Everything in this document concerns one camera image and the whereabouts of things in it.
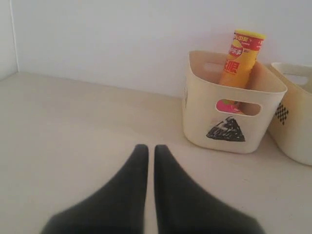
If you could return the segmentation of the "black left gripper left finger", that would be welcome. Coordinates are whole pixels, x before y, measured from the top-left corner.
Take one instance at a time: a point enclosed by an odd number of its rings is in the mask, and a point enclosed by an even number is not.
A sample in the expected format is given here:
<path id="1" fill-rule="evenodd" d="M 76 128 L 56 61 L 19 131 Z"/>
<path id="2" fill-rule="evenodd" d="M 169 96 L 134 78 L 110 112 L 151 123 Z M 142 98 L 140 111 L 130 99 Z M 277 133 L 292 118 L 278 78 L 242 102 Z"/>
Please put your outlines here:
<path id="1" fill-rule="evenodd" d="M 134 147 L 121 169 L 98 191 L 50 218 L 43 234 L 142 234 L 149 150 Z"/>

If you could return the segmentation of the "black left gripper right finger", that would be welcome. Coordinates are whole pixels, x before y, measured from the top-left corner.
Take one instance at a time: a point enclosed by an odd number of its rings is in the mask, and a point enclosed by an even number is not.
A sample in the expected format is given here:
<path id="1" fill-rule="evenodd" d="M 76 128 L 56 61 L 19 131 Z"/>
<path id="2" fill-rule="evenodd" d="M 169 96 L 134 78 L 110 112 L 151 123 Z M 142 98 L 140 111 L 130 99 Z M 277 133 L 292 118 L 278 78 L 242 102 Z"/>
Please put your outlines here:
<path id="1" fill-rule="evenodd" d="M 258 221 L 217 199 L 180 166 L 166 145 L 154 153 L 154 195 L 160 234 L 263 234 Z"/>

